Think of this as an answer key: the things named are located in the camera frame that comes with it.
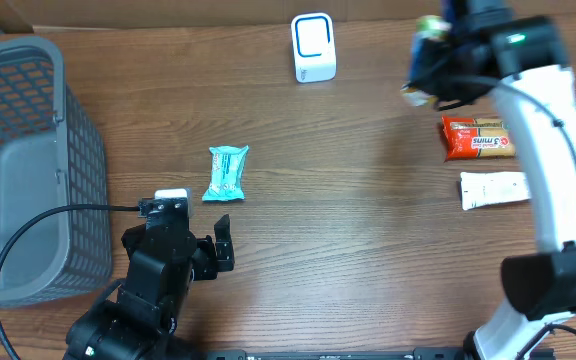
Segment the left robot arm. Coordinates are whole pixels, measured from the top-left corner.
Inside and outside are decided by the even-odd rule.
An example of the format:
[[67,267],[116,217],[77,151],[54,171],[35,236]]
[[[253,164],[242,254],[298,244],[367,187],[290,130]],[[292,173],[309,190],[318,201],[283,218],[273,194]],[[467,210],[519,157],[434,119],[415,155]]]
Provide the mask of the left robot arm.
[[156,212],[124,232],[129,257],[116,280],[70,328],[66,359],[191,360],[206,356],[175,336],[179,313],[194,281],[234,269],[230,217],[215,235],[197,238],[183,212]]

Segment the orange spaghetti packet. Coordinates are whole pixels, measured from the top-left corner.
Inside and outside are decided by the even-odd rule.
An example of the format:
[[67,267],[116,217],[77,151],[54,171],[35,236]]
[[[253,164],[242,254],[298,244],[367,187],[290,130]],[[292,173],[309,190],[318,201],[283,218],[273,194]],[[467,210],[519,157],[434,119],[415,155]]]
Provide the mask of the orange spaghetti packet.
[[442,126],[447,161],[516,155],[509,130],[501,119],[443,116]]

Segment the white cream tube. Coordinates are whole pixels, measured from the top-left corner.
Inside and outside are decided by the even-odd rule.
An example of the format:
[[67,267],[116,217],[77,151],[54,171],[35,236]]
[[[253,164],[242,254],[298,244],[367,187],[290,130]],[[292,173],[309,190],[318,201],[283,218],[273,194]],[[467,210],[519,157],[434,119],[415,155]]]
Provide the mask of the white cream tube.
[[462,172],[460,189],[464,211],[531,198],[527,178],[522,172]]

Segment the green snack packet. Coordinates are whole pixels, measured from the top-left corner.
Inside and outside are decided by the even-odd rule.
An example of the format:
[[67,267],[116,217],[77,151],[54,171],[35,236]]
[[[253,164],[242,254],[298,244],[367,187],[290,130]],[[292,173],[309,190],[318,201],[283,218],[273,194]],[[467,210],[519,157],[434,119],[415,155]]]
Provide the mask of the green snack packet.
[[450,29],[451,25],[437,15],[425,15],[417,19],[408,80],[401,87],[402,97],[410,105],[420,107],[435,100],[433,95],[421,90],[419,84],[429,80],[446,63]]

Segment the light blue wipes packet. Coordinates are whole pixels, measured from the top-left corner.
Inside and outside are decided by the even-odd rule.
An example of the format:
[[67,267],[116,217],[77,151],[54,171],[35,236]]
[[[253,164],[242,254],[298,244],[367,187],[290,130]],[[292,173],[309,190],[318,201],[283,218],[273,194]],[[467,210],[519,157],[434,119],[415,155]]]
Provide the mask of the light blue wipes packet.
[[202,196],[204,202],[229,202],[244,200],[243,172],[249,147],[210,147],[210,183]]

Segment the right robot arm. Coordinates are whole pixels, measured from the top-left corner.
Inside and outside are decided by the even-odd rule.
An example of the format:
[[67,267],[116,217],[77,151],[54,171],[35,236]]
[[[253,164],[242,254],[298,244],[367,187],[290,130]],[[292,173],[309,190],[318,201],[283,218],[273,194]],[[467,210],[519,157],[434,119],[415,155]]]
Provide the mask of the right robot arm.
[[467,359],[525,359],[576,316],[576,95],[547,17],[504,10],[418,20],[404,92],[448,110],[489,96],[531,193],[537,250],[501,264],[504,300],[465,339]]

